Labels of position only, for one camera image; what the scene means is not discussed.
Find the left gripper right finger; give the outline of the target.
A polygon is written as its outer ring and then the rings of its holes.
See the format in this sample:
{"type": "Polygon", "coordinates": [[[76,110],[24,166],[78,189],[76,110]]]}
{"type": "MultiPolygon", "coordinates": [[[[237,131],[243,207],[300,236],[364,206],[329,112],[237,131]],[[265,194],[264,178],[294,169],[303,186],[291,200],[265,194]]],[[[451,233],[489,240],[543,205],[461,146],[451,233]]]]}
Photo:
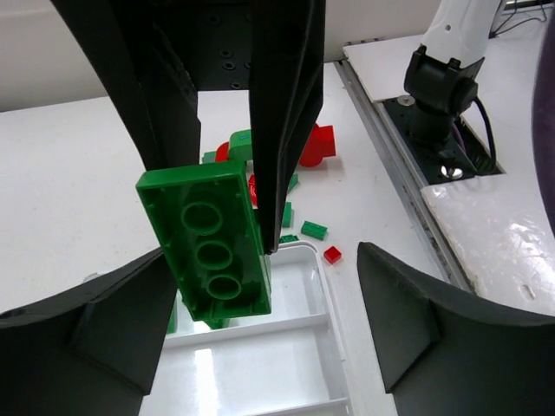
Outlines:
{"type": "Polygon", "coordinates": [[[551,415],[554,320],[490,302],[372,243],[357,271],[382,382],[400,415],[551,415]]]}

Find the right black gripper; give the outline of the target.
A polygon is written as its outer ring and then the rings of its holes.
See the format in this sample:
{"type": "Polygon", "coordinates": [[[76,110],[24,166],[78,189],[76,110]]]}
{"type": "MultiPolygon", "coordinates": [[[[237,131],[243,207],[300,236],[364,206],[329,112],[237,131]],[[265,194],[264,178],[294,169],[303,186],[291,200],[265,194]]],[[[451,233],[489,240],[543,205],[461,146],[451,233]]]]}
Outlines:
{"type": "Polygon", "coordinates": [[[289,183],[323,106],[325,3],[53,5],[147,170],[198,164],[197,89],[246,90],[249,82],[258,219],[264,252],[276,251],[289,183]]]}

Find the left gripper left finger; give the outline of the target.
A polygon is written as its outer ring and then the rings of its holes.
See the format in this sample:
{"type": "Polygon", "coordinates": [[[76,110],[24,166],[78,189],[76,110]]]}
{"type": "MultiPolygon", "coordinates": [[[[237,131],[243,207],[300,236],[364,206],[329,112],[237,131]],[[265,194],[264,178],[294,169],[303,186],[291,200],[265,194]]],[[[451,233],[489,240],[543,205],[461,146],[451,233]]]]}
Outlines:
{"type": "Polygon", "coordinates": [[[3,415],[136,415],[177,287],[161,250],[1,314],[3,415]]]}

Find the red green lego tower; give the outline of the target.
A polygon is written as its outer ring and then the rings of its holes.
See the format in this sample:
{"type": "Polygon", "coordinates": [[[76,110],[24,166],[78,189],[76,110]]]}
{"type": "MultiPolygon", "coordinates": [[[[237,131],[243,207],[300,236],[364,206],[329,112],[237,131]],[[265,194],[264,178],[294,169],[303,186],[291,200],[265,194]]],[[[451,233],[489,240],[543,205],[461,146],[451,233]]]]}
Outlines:
{"type": "Polygon", "coordinates": [[[334,127],[315,124],[298,164],[301,167],[312,168],[319,166],[324,159],[331,157],[336,157],[334,127]]]}

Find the large green lego assembly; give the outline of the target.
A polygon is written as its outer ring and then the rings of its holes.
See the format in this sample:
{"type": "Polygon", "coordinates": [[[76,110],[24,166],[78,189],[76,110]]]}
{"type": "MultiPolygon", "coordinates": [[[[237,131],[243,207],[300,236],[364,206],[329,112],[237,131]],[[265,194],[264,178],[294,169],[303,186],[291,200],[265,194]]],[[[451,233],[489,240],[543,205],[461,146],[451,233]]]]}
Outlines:
{"type": "Polygon", "coordinates": [[[135,189],[194,321],[270,314],[270,263],[243,162],[148,171],[135,189]]]}

